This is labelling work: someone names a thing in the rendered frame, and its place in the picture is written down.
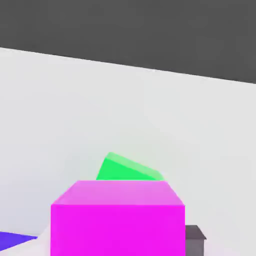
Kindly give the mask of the small green cube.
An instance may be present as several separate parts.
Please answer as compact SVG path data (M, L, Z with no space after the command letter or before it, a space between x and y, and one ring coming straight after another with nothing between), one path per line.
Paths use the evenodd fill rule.
M165 179L157 170L109 152L103 160L96 180L164 181Z

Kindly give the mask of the small blue cube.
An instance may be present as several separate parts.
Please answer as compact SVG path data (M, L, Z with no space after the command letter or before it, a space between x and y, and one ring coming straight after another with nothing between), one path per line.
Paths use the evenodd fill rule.
M37 239L37 236L0 231L0 251Z

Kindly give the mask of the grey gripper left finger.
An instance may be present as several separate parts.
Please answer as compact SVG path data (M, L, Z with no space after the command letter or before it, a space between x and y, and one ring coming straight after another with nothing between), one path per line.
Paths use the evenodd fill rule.
M0 256L51 256L51 226L48 225L37 239L0 251Z

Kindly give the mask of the small magenta cube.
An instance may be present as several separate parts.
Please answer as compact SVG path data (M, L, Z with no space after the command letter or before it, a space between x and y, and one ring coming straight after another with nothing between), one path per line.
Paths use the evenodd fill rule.
M186 256L185 205L166 181L77 181L51 205L50 256Z

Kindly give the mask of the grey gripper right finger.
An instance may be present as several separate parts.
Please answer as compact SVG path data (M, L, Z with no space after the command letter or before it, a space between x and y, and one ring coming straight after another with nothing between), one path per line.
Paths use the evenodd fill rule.
M185 227L185 256L238 256L225 229Z

